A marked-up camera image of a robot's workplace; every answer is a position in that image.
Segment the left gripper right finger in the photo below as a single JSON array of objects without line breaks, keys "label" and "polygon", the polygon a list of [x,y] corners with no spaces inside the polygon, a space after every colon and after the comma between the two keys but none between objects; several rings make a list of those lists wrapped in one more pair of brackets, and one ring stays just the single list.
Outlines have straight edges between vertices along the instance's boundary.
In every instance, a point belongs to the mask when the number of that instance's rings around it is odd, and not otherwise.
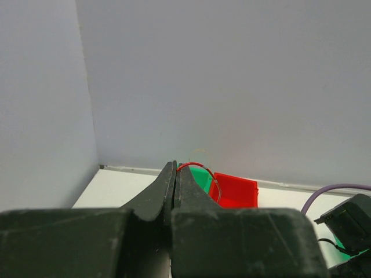
[{"label": "left gripper right finger", "polygon": [[173,277],[329,277],[312,224],[298,210],[179,199],[171,213]]}]

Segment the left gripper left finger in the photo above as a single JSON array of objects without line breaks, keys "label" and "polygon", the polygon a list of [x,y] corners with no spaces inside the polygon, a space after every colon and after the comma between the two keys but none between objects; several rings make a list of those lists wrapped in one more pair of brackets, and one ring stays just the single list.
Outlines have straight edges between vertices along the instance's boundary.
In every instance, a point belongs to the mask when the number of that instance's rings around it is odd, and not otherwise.
[{"label": "left gripper left finger", "polygon": [[176,162],[118,208],[1,214],[2,277],[169,277]]}]

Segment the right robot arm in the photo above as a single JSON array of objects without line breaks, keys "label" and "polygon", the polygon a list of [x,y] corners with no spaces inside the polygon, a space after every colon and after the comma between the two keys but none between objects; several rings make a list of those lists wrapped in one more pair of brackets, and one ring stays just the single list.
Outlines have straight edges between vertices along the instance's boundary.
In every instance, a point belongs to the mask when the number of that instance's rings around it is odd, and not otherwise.
[{"label": "right robot arm", "polygon": [[351,258],[329,269],[331,277],[370,277],[370,197],[357,194],[315,220],[324,223]]}]

